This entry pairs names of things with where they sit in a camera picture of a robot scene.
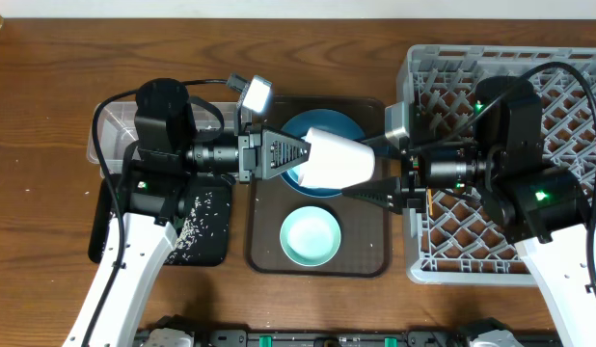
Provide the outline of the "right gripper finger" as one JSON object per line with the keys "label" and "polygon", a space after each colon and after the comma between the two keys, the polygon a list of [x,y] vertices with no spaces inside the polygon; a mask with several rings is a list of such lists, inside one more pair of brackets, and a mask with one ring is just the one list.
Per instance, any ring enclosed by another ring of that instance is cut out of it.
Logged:
{"label": "right gripper finger", "polygon": [[376,157],[397,157],[399,155],[399,150],[385,135],[364,138],[360,140],[360,143],[371,147]]}
{"label": "right gripper finger", "polygon": [[341,190],[344,197],[362,200],[386,210],[402,210],[401,178],[367,181]]}

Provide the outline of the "wooden chopstick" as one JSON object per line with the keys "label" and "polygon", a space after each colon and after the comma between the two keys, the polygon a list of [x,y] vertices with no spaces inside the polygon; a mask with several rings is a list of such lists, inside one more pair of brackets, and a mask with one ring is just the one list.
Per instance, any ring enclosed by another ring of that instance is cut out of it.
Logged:
{"label": "wooden chopstick", "polygon": [[432,217],[433,216],[433,194],[432,194],[432,190],[430,188],[427,188],[427,202],[428,202],[428,213],[429,216]]}

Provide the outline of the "pink cup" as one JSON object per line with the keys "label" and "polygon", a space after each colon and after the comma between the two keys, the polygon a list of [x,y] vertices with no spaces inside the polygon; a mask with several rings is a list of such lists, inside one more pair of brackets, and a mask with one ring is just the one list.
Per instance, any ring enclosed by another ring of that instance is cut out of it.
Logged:
{"label": "pink cup", "polygon": [[299,166],[301,187],[340,190],[372,178],[375,155],[371,147],[314,127],[305,140],[311,148],[309,159]]}

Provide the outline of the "white rice pile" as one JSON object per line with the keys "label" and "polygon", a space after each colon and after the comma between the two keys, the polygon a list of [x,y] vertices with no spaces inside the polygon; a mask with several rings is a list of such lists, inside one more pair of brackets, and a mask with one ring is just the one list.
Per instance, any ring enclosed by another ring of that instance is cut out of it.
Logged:
{"label": "white rice pile", "polygon": [[166,265],[217,266],[227,253],[227,196],[220,190],[198,193]]}

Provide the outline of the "mint green bowl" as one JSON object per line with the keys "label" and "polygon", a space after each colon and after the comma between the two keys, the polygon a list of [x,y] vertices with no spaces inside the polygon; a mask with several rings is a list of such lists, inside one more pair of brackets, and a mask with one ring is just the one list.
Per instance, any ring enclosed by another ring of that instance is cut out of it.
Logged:
{"label": "mint green bowl", "polygon": [[285,217],[279,240],[284,254],[293,263],[318,267],[337,255],[342,240],[341,226],[328,210],[304,206]]}

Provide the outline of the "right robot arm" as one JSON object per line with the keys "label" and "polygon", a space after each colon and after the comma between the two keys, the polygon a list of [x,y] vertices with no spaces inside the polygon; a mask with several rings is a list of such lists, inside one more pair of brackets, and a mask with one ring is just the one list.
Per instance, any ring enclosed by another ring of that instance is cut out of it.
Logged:
{"label": "right robot arm", "polygon": [[596,346],[596,198],[544,158],[542,101],[527,78],[479,82],[474,114],[466,141],[439,138],[410,120],[411,135],[392,140],[388,151],[402,175],[343,195],[401,214],[424,211],[429,189],[475,189],[534,278],[561,343]]}

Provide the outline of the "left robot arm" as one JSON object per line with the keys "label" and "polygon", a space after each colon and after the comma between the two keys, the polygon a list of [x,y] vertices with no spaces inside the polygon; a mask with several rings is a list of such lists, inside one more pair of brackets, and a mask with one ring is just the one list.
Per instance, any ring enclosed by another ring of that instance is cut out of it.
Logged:
{"label": "left robot arm", "polygon": [[134,96],[137,140],[127,146],[120,173],[111,173],[99,142],[92,140],[110,199],[103,218],[105,244],[95,278],[65,340],[67,346],[128,346],[135,337],[150,291],[185,220],[195,207],[201,178],[214,187],[267,180],[304,162],[311,145],[265,125],[241,120],[244,109],[264,110],[271,84],[236,74],[224,85],[240,94],[233,113],[232,143],[225,119],[212,103],[188,92],[189,81],[157,78]]}

